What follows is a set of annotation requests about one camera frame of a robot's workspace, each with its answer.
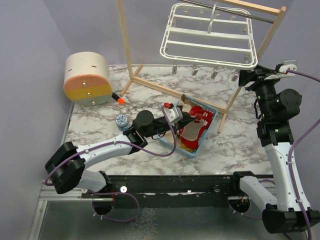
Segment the red santa sock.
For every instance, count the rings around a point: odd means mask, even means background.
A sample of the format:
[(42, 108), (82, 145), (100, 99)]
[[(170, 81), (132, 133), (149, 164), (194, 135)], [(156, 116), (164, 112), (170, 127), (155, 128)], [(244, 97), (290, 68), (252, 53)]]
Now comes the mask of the red santa sock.
[(199, 105), (193, 106), (188, 114), (195, 120), (180, 131), (180, 147), (192, 153), (199, 148), (200, 137), (211, 125), (214, 114)]

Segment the red beige reindeer sock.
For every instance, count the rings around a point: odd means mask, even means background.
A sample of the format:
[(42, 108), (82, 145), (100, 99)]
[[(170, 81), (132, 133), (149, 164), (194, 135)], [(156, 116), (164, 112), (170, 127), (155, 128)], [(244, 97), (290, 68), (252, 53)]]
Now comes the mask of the red beige reindeer sock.
[(208, 116), (206, 111), (203, 113), (197, 112), (194, 116), (196, 117), (196, 120), (186, 125), (180, 134), (181, 138), (191, 142), (198, 139), (201, 129), (204, 129), (208, 124), (204, 119)]

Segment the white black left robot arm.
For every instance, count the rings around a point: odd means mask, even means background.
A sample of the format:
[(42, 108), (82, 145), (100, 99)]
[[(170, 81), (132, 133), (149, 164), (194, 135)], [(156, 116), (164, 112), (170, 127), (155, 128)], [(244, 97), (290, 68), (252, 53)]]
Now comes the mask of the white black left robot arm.
[(182, 112), (178, 107), (162, 107), (163, 116), (154, 118), (149, 110), (140, 111), (131, 127), (120, 135), (88, 145), (75, 146), (71, 141), (63, 143), (45, 164), (48, 176), (46, 186), (53, 186), (57, 194), (75, 188), (93, 191), (106, 197), (111, 190), (107, 176), (102, 171), (92, 172), (88, 168), (111, 158), (147, 151), (147, 138), (171, 131), (172, 136), (187, 124), (195, 121), (194, 116)]

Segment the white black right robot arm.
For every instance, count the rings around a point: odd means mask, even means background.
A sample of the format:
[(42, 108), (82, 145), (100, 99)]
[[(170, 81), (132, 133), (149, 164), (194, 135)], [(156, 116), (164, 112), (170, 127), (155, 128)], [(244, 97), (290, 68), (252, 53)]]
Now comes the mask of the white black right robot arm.
[(239, 87), (255, 92), (261, 116), (257, 136), (271, 165), (276, 187), (273, 196), (252, 172), (234, 172), (229, 189), (236, 195), (246, 194), (262, 212), (262, 221), (270, 234), (307, 232), (320, 222), (320, 212), (313, 210), (300, 181), (294, 149), (304, 136), (294, 140), (289, 120), (300, 113), (302, 96), (288, 88), (276, 92), (275, 84), (282, 78), (296, 75), (293, 63), (280, 63), (275, 69), (257, 65), (239, 72)]

